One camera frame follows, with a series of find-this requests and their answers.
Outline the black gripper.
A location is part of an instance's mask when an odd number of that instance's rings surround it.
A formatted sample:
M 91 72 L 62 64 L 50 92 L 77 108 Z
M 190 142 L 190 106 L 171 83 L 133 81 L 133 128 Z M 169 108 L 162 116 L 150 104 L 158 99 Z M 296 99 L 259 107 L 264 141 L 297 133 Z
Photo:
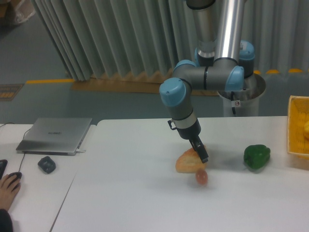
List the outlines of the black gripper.
M 201 139 L 199 138 L 199 134 L 201 132 L 201 126 L 199 120 L 197 119 L 193 125 L 190 127 L 180 129 L 177 128 L 177 131 L 181 138 L 185 140 L 189 140 L 192 148 L 197 152 L 202 163 L 208 162 L 208 153 Z

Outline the dark sleeved forearm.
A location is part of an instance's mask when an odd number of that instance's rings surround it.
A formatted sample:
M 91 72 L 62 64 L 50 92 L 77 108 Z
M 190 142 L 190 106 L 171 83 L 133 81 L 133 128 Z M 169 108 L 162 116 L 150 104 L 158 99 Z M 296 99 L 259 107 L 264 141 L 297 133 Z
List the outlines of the dark sleeved forearm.
M 0 231 L 13 232 L 12 219 L 5 209 L 0 210 Z

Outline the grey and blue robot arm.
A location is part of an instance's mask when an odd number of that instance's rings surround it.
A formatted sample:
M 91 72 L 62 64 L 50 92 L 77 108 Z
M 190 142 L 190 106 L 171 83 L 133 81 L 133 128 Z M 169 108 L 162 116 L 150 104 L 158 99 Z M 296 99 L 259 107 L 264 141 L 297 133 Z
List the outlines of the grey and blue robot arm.
M 199 134 L 200 123 L 191 104 L 193 90 L 235 92 L 244 87 L 245 69 L 239 65 L 244 0 L 224 0 L 216 12 L 214 0 L 188 0 L 193 11 L 199 45 L 197 62 L 182 60 L 172 77 L 159 88 L 162 103 L 171 119 L 168 124 L 188 140 L 202 163 L 208 153 Z

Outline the person's hand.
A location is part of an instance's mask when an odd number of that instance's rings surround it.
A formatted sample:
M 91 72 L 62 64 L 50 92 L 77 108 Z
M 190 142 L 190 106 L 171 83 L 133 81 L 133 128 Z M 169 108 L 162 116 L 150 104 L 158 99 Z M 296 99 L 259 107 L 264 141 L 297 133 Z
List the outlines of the person's hand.
M 0 208 L 9 211 L 11 205 L 20 191 L 20 179 L 11 182 L 14 176 L 9 178 L 9 175 L 5 175 L 0 180 Z

